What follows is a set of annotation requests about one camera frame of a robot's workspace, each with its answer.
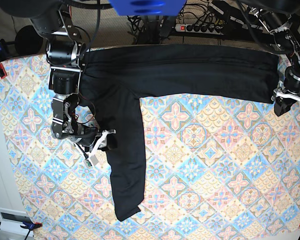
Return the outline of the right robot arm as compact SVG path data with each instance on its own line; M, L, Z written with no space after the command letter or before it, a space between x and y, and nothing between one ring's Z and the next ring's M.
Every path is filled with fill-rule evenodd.
M54 138L70 139L84 153L107 149L107 136L114 129L100 131L79 123L76 108L83 100L80 81L87 68L86 54L90 43L82 40L72 22L70 8L96 10L111 9L109 3L82 3L75 0L0 0L0 9L19 18L28 18L36 33L47 40L46 60L50 65L49 89L55 93L51 107L53 118L51 132Z

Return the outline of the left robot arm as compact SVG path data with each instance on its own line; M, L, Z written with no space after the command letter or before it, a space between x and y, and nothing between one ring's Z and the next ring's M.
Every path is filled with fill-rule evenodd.
M300 0L238 0L248 30L254 41L264 50L284 55L290 66L284 72L284 81L273 91L274 113L280 117L289 112L292 105L300 103ZM263 28L273 36L277 49L262 43L252 28L254 16Z

